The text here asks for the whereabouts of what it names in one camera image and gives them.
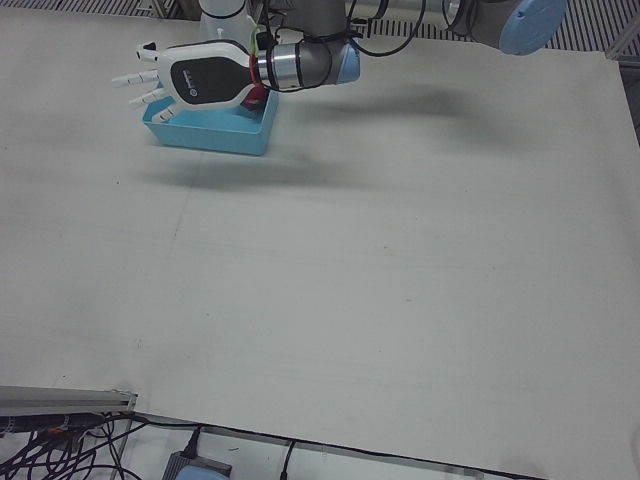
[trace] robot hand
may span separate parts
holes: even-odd
[[[230,108],[239,105],[259,84],[254,59],[238,43],[213,40],[156,51],[150,43],[138,46],[138,58],[156,68],[114,78],[115,87],[159,82],[158,88],[129,102],[138,108],[171,96],[175,103],[153,116],[164,122],[182,110]]]

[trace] blue plastic bin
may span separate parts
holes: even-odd
[[[173,100],[165,98],[147,107],[142,121],[163,145],[198,150],[263,155],[278,107],[278,94],[269,92],[264,110],[244,107],[227,110],[184,110],[165,123],[151,118]]]

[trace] black wire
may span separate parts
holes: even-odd
[[[113,433],[115,432],[115,425],[113,422],[108,423],[103,427],[103,431],[107,435],[107,439],[110,441],[109,443],[109,453],[111,454],[111,459],[113,460],[114,465],[118,468],[118,473],[120,474],[120,479],[125,480],[124,470],[122,468],[122,462],[120,459],[120,454],[118,454],[118,449],[115,447],[113,442]]]
[[[137,422],[134,428],[114,435],[115,422],[119,420],[129,420]],[[12,480],[15,475],[22,469],[27,469],[27,479],[30,480],[34,476],[34,469],[45,467],[47,469],[46,475],[41,480],[71,480],[72,476],[78,472],[86,471],[85,478],[91,475],[92,466],[95,468],[110,468],[118,471],[121,480],[126,479],[127,476],[138,479],[139,477],[127,470],[122,466],[122,460],[118,454],[115,442],[131,435],[134,432],[144,428],[145,426],[156,427],[171,427],[171,428],[203,428],[206,425],[202,423],[174,423],[174,422],[157,422],[149,420],[146,417],[136,414],[118,414],[118,415],[105,415],[103,419],[97,422],[93,422],[90,425],[84,425],[82,427],[70,428],[61,433],[48,433],[44,432],[36,436],[36,432],[32,432],[27,445],[20,449],[13,457],[6,460],[0,465],[0,475],[4,476],[5,480]],[[83,449],[83,442],[80,441],[78,451],[73,454],[73,442],[79,435],[90,434],[94,437],[100,438],[99,435],[89,433],[89,430],[102,427],[103,434],[105,436],[103,442],[98,443],[92,448]],[[54,450],[57,446],[66,440],[65,449],[61,455],[54,459]],[[114,461],[114,465],[110,466],[96,466],[95,461],[97,452],[107,447]],[[81,466],[82,464],[89,462],[89,465]]]
[[[441,6],[444,22],[447,24],[447,31],[453,33],[456,37],[470,37],[471,40],[475,40],[473,38],[473,28],[475,27],[476,21],[478,20],[478,0],[468,0],[468,3],[464,7],[462,7],[461,11],[456,15],[456,18],[453,19],[453,22],[449,22],[449,16],[446,12],[445,2],[446,0],[442,0]],[[465,27],[467,29],[465,33],[458,33],[454,31],[455,27],[460,21],[461,15],[465,16]]]
[[[34,441],[35,441],[35,439],[36,439],[36,435],[37,435],[37,433],[38,433],[38,432],[36,432],[36,431],[31,432],[31,433],[29,434],[29,440],[27,441],[27,445],[26,445],[24,448],[20,449],[20,451],[21,451],[21,452],[22,452],[22,451],[24,451],[24,454],[22,455],[22,459],[23,459],[23,460],[27,457],[27,454],[29,453],[29,451],[30,451],[31,449],[33,449],[33,447],[31,447],[29,450],[25,450],[25,448],[29,447],[30,445],[33,445],[33,442],[34,442]],[[12,479],[13,479],[13,477],[15,477],[15,476],[16,476],[16,474],[18,473],[18,471],[19,471],[19,470],[18,470],[18,469],[16,469],[16,470],[14,470],[14,471],[13,471],[13,473],[11,473],[11,474],[10,474],[9,472],[6,472],[6,473],[4,474],[5,480],[12,480]]]
[[[292,440],[289,444],[289,450],[287,451],[287,456],[284,459],[284,465],[282,466],[282,472],[280,473],[280,480],[287,480],[289,476],[289,460],[291,460],[291,454],[293,453],[293,448],[296,446],[296,441]]]
[[[357,1],[358,0],[352,1],[351,8],[349,9],[349,15],[353,14],[353,10],[355,9],[355,5]],[[402,42],[402,44],[400,44],[398,47],[394,48],[393,50],[389,50],[387,52],[372,52],[371,50],[367,50],[366,48],[361,47],[358,44],[358,42],[353,40],[353,38],[351,39],[351,45],[353,45],[353,48],[355,48],[356,50],[358,50],[359,52],[365,55],[368,55],[369,57],[382,58],[382,57],[390,57],[391,55],[395,55],[396,53],[399,53],[405,48],[407,48],[407,46],[409,46],[409,44],[413,41],[413,39],[418,36],[418,32],[420,31],[420,27],[422,26],[422,21],[424,20],[424,16],[426,13],[427,13],[427,0],[422,0],[422,4],[420,6],[420,15],[418,16],[418,20],[415,26],[413,27],[413,30],[411,30],[411,33],[409,34],[407,39],[404,42]]]
[[[86,467],[81,467],[78,468],[78,470],[76,470],[76,473],[78,472],[82,472],[84,470],[88,470],[89,474],[93,471],[93,469],[95,468],[104,468],[104,469],[109,469],[109,470],[117,470],[117,467],[115,467],[114,465],[104,465],[104,464],[92,464],[92,465],[88,465]],[[122,471],[126,474],[129,475],[130,477],[135,478],[136,480],[142,480],[142,477],[138,476],[136,473],[132,472],[131,470],[129,470],[128,468],[124,468],[122,467]]]

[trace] light blue cap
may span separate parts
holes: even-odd
[[[529,55],[544,47],[558,30],[567,0],[522,0],[504,25],[500,50]]]
[[[180,470],[176,480],[229,480],[229,477],[225,477],[214,470],[187,465]]]

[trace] white table surface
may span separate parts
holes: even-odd
[[[638,478],[640,154],[615,64],[416,41],[283,98],[253,158],[160,147],[142,90],[109,85],[137,43],[196,38],[0,8],[0,384]]]

